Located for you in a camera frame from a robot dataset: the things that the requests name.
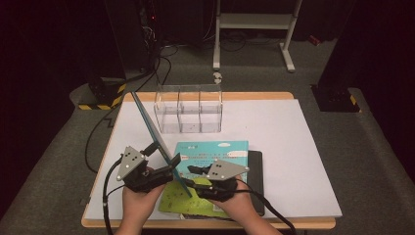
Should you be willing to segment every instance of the black notebook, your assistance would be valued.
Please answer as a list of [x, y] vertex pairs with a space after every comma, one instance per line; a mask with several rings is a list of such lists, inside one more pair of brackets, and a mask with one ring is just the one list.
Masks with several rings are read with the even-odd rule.
[[[263, 168], [262, 168], [262, 152], [248, 151], [248, 167], [250, 171], [247, 173], [247, 183], [251, 188], [263, 195]], [[263, 216], [265, 215], [265, 207], [263, 203], [255, 196], [251, 195], [254, 208], [256, 212]]]

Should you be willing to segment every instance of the white stand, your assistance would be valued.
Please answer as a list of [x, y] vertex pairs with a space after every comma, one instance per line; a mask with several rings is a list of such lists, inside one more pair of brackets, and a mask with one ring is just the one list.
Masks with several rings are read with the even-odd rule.
[[294, 72], [293, 61], [288, 47], [296, 26], [302, 0], [297, 0], [292, 14], [221, 14], [220, 0], [217, 0], [216, 8], [216, 33], [214, 38], [213, 69], [220, 69], [220, 29], [221, 28], [261, 28], [261, 29], [286, 29], [287, 36], [284, 43], [280, 43], [287, 70]]

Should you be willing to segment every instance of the metal stand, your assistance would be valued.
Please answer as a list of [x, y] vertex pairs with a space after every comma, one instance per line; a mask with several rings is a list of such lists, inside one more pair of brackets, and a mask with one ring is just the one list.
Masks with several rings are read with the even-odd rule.
[[256, 29], [286, 29], [287, 36], [284, 43], [280, 43], [287, 70], [294, 72], [293, 61], [288, 47], [293, 36], [302, 0], [297, 0], [296, 7], [292, 14], [221, 14], [220, 0], [216, 6], [216, 33], [214, 38], [213, 69], [220, 69], [220, 30], [222, 28], [256, 28]]

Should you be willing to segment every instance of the gray floor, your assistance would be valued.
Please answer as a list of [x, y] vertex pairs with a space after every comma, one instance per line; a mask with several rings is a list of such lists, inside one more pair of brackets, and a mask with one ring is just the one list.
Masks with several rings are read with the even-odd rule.
[[[361, 92], [350, 89], [362, 110], [356, 114], [322, 113], [314, 100], [309, 85], [318, 82], [334, 45], [335, 42], [324, 42], [315, 47], [308, 42], [292, 42], [290, 52], [297, 69], [295, 73], [286, 71], [275, 43], [249, 43], [237, 52], [222, 50], [222, 89], [289, 91], [300, 100], [344, 214], [337, 219], [334, 229], [310, 230], [308, 234], [415, 234], [414, 184], [395, 157]], [[222, 46], [232, 49], [239, 45], [224, 42]], [[211, 49], [171, 47], [162, 54], [172, 64], [166, 84], [213, 83]], [[161, 60], [160, 79], [167, 70], [168, 63]], [[128, 83], [126, 91], [137, 89], [144, 80]], [[79, 87], [69, 98], [77, 104], [85, 89], [86, 85]], [[156, 80], [152, 78], [141, 90], [155, 89]], [[105, 229], [84, 228], [80, 223], [85, 199], [95, 179], [84, 162], [85, 143], [106, 113], [74, 108], [72, 117], [3, 217], [0, 234], [106, 234]], [[89, 143], [88, 160], [94, 168], [99, 167], [111, 135], [112, 129], [107, 123], [104, 121], [98, 126]], [[143, 234], [161, 233], [224, 234], [223, 231], [184, 230], [145, 230]]]

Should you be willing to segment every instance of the transparent box compartment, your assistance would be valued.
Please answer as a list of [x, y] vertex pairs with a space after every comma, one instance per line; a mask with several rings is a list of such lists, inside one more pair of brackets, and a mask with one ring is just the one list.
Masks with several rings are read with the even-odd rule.
[[221, 131], [222, 91], [218, 84], [159, 86], [154, 108], [161, 133]]

